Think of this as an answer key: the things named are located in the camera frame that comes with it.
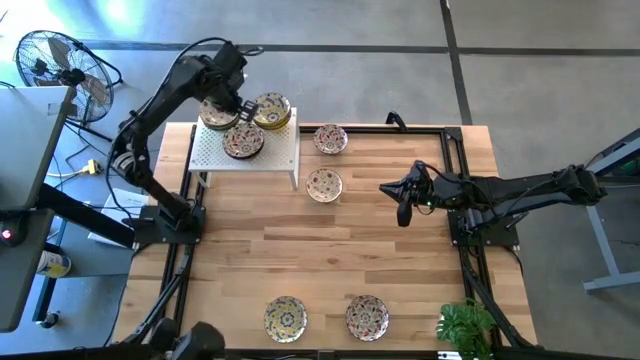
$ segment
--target white container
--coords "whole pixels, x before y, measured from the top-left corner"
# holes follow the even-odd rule
[[[69,270],[71,270],[71,260],[68,257],[42,251],[38,263],[38,274],[57,279],[67,275]]]

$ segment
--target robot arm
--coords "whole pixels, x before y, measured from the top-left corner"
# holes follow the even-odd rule
[[[438,174],[432,180],[428,170]],[[398,225],[411,222],[411,207],[476,210],[477,225],[490,224],[505,216],[564,203],[594,205],[606,192],[593,172],[570,165],[548,174],[503,180],[498,177],[459,177],[440,173],[416,160],[404,179],[382,184],[380,190],[398,202]]]
[[[216,56],[183,56],[176,61],[159,91],[138,112],[120,124],[109,159],[116,172],[127,182],[146,190],[158,200],[164,218],[179,230],[191,210],[189,203],[169,193],[153,177],[149,164],[148,137],[187,99],[205,98],[220,110],[238,112],[242,98],[238,89],[244,82],[243,54],[230,42]]]

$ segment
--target decorative plate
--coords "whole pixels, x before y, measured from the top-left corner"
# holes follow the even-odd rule
[[[271,302],[264,312],[264,329],[279,343],[289,343],[307,328],[307,310],[292,296],[281,296]]]
[[[313,144],[325,154],[337,154],[347,147],[347,133],[338,125],[321,126],[313,135]]]
[[[202,122],[213,130],[227,130],[238,123],[238,114],[232,114],[216,109],[211,100],[204,99],[200,104],[200,118]]]
[[[289,123],[290,119],[291,119],[291,113],[287,114],[287,116],[285,116],[284,119],[280,120],[277,123],[272,123],[272,124],[269,124],[269,125],[256,123],[256,125],[260,126],[261,128],[263,128],[265,130],[277,130],[277,129],[280,129],[280,128],[286,126]]]
[[[232,158],[248,159],[262,150],[264,133],[252,123],[242,121],[224,134],[222,145]]]
[[[318,202],[332,202],[342,193],[342,179],[337,172],[318,169],[307,178],[307,193]]]
[[[266,93],[258,96],[255,103],[258,104],[258,111],[253,121],[258,126],[277,127],[282,121],[288,121],[290,117],[291,104],[284,95]]]
[[[362,341],[374,341],[389,327],[389,310],[382,300],[371,295],[353,299],[347,308],[347,328]]]

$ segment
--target wooden tabletop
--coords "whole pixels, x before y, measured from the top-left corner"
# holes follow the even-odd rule
[[[179,191],[192,125],[167,124],[155,176],[170,191]],[[497,175],[487,127],[463,126],[462,132],[471,174]],[[285,173],[214,174],[205,191],[207,223],[196,248],[183,332],[208,322],[228,348],[449,349],[436,340],[439,309],[463,301],[464,289],[446,214],[414,211],[410,227],[399,228],[397,204],[378,190],[380,183],[404,177],[415,159],[444,170],[439,138],[350,134],[342,154],[327,156],[311,137],[302,135],[297,192]],[[319,167],[343,179],[335,203],[316,203],[306,193],[306,177]],[[131,333],[155,302],[166,252],[166,245],[153,245],[134,259],[115,340]],[[516,260],[504,249],[488,248],[487,261],[497,303],[535,343]],[[345,326],[347,306],[364,294],[382,299],[391,314],[387,333],[371,343]],[[282,295],[299,298],[309,313],[308,328],[291,344],[276,343],[263,328],[267,304]]]

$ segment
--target potted plant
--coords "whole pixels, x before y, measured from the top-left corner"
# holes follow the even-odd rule
[[[450,342],[462,360],[491,360],[487,336],[496,322],[484,306],[467,299],[467,304],[442,305],[440,314],[436,326],[438,340]]]

